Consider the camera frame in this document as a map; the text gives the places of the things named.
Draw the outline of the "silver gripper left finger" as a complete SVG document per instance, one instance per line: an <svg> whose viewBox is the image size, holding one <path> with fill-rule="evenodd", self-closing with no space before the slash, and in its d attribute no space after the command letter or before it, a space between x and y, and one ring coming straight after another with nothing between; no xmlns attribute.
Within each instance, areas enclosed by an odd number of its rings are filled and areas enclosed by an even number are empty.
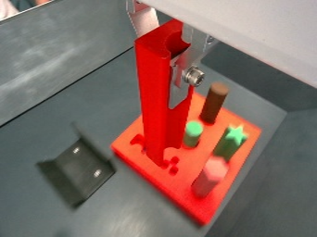
<svg viewBox="0 0 317 237"><path fill-rule="evenodd" d="M126 0L126 12L138 37L159 26L157 10L139 0Z"/></svg>

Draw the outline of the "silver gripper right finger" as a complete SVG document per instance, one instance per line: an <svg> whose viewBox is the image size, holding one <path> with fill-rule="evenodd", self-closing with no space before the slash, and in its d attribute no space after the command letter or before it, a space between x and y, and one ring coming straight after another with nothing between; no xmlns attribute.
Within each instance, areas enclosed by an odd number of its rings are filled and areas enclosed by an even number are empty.
<svg viewBox="0 0 317 237"><path fill-rule="evenodd" d="M189 24L182 28L182 40L190 47L171 60L173 78L170 83L169 107L176 108L186 99L190 87L198 87L205 79L200 69L201 59L213 50L220 41Z"/></svg>

